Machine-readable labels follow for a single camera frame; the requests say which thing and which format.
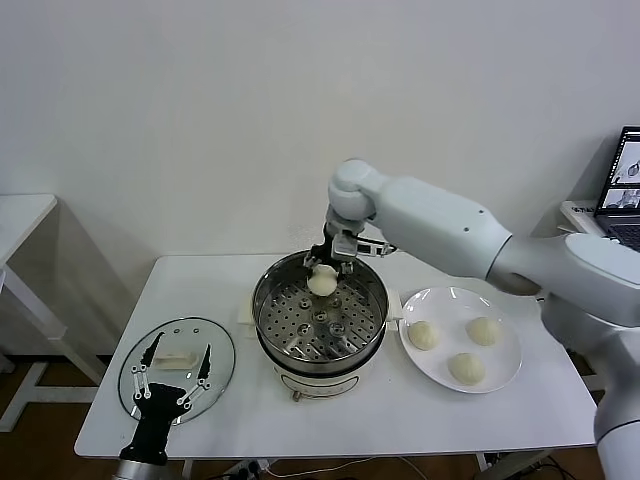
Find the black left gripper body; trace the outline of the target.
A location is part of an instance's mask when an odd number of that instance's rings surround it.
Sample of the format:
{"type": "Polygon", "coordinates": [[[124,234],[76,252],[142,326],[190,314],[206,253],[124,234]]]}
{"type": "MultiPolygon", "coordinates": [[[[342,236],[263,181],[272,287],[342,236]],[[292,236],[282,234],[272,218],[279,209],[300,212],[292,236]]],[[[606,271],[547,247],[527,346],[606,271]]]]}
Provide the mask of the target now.
{"type": "Polygon", "coordinates": [[[140,411],[140,419],[131,442],[120,454],[120,460],[146,464],[166,464],[166,445],[172,422],[187,412],[184,404],[178,404],[187,391],[184,388],[150,383],[150,397],[142,396],[134,401],[140,411]]]}

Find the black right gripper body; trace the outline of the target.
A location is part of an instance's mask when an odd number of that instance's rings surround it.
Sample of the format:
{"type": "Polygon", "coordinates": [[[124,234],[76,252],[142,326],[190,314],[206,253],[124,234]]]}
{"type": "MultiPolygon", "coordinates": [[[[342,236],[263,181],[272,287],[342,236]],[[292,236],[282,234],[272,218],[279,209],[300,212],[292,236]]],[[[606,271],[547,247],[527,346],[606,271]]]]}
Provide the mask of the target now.
{"type": "Polygon", "coordinates": [[[353,235],[348,230],[341,230],[334,224],[325,223],[323,242],[314,245],[312,251],[320,252],[324,257],[324,263],[353,259],[353,235]]]}

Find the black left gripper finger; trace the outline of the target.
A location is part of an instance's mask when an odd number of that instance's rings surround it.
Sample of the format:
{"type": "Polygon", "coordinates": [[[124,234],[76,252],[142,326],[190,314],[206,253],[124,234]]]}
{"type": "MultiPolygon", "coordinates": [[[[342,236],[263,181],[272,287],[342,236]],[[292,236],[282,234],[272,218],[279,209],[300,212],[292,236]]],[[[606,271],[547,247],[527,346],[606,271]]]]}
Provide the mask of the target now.
{"type": "Polygon", "coordinates": [[[188,389],[186,393],[181,396],[176,404],[184,409],[191,409],[195,402],[211,388],[209,383],[209,374],[211,370],[211,345],[208,344],[205,353],[202,358],[200,368],[198,370],[196,384],[188,389]]]}
{"type": "Polygon", "coordinates": [[[133,399],[149,399],[151,397],[151,390],[148,380],[148,370],[150,369],[156,350],[159,346],[161,338],[165,335],[163,331],[160,331],[150,345],[144,350],[140,361],[134,364],[130,373],[133,377],[133,399]]]}

